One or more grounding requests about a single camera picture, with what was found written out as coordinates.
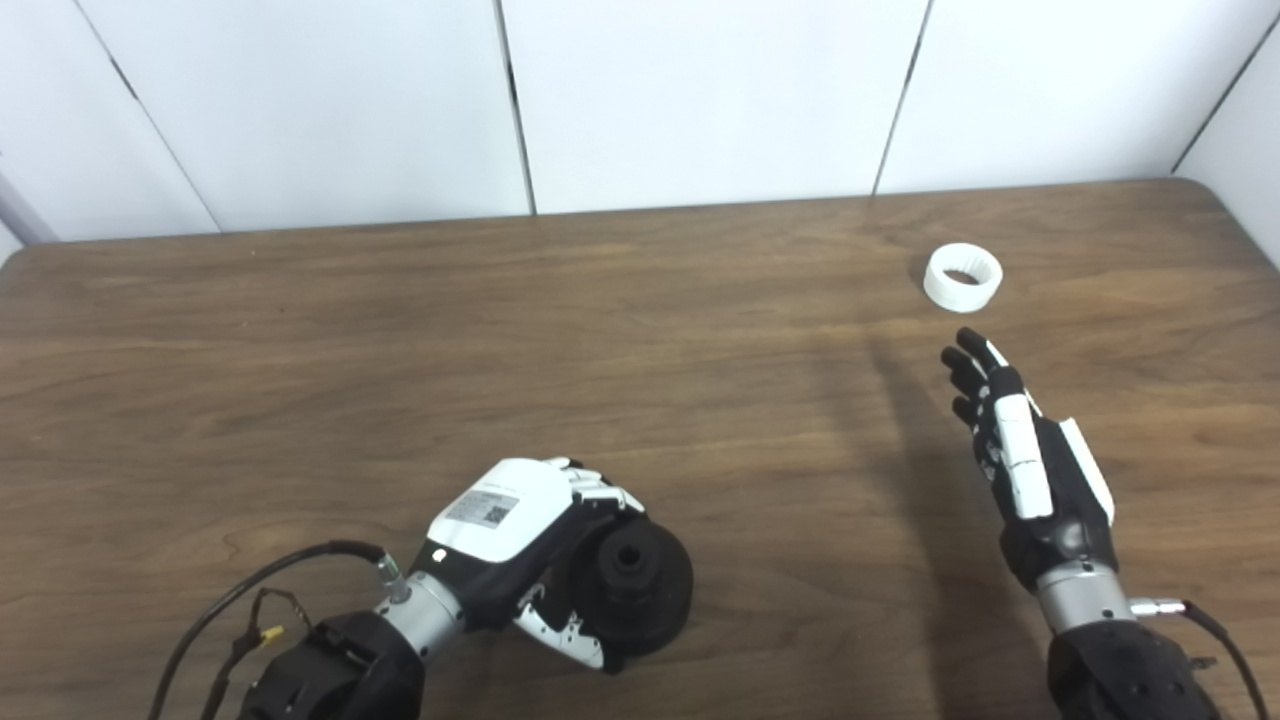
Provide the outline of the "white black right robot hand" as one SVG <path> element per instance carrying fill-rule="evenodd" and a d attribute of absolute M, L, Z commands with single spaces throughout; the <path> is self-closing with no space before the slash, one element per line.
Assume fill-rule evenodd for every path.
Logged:
<path fill-rule="evenodd" d="M 1020 372 L 970 327 L 941 354 L 957 391 L 952 410 L 969 429 L 977 466 L 1004 520 L 998 547 L 1033 591 L 1066 562 L 1119 568 L 1115 502 L 1078 423 L 1046 416 Z"/>

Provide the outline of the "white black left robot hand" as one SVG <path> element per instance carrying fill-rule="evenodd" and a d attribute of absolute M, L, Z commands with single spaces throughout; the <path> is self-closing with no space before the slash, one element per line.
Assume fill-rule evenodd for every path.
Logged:
<path fill-rule="evenodd" d="M 626 488 L 571 457 L 507 457 L 431 520 L 412 573 L 445 593 L 462 633 L 517 626 L 585 667 L 616 675 L 622 652 L 550 575 L 591 529 L 646 516 Z"/>

